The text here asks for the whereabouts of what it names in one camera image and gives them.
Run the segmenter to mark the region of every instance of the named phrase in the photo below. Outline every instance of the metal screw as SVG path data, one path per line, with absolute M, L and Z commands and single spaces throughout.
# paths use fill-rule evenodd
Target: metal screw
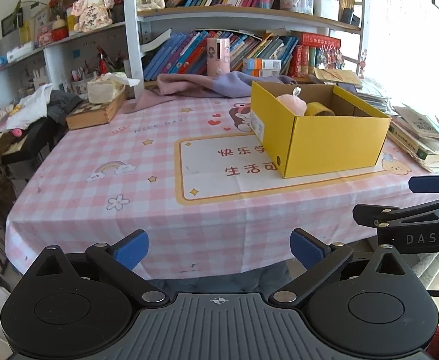
M 291 291 L 278 291 L 273 295 L 273 298 L 277 302 L 281 303 L 291 303 L 296 300 L 296 294 Z
M 166 299 L 166 295 L 159 291 L 148 291 L 143 294 L 143 300 L 148 303 L 159 303 Z

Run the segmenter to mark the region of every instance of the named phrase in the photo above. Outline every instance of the stack of papers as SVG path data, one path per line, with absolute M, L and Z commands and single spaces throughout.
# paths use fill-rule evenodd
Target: stack of papers
M 372 78 L 365 77 L 360 80 L 362 87 L 357 90 L 358 97 L 385 114 L 393 115 L 394 111 L 391 106 L 391 98 L 386 93 L 384 87 Z
M 430 172 L 439 172 L 439 110 L 420 113 L 396 106 L 388 137 Z

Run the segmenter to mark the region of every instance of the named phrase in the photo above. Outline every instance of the black round disc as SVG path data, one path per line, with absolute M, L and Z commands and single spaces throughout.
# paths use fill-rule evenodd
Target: black round disc
M 27 291 L 17 287 L 2 310 L 4 332 L 19 353 L 42 359 L 87 356 L 114 341 L 131 319 L 129 300 L 112 286 L 54 275 L 41 279 Z
M 350 353 L 398 356 L 425 347 L 438 311 L 424 288 L 407 289 L 400 279 L 333 283 L 311 297 L 306 318 L 319 336 Z

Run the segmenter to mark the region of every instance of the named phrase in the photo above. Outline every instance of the pink checkered tablecloth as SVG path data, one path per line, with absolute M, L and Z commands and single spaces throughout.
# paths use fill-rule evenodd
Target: pink checkered tablecloth
M 183 98 L 134 114 L 120 111 L 108 125 L 69 131 L 9 214 L 9 260 L 24 273 L 47 245 L 80 252 L 96 242 L 114 244 L 141 228 L 150 250 L 135 272 L 145 279 L 234 274 L 290 258 L 295 227 L 325 243 L 374 235 L 354 224 L 351 210 L 357 203 L 405 207 L 439 197 L 410 193 L 409 178 L 425 172 L 386 142 L 383 152 L 406 168 L 406 175 L 390 168 L 266 195 L 230 194 L 233 198 L 200 203 L 179 199 L 178 141 L 247 131 L 245 119 L 238 118 L 247 103 L 248 98 Z M 197 190 L 202 188 L 188 188 L 188 196 L 197 198 Z

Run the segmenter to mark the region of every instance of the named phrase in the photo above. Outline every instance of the gray ribbed plate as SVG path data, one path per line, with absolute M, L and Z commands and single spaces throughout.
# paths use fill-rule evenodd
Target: gray ribbed plate
M 26 360 L 13 355 L 10 360 Z M 117 343 L 84 360 L 346 360 L 324 345 L 293 310 L 259 294 L 179 294 L 142 311 Z M 428 359 L 423 352 L 410 360 Z

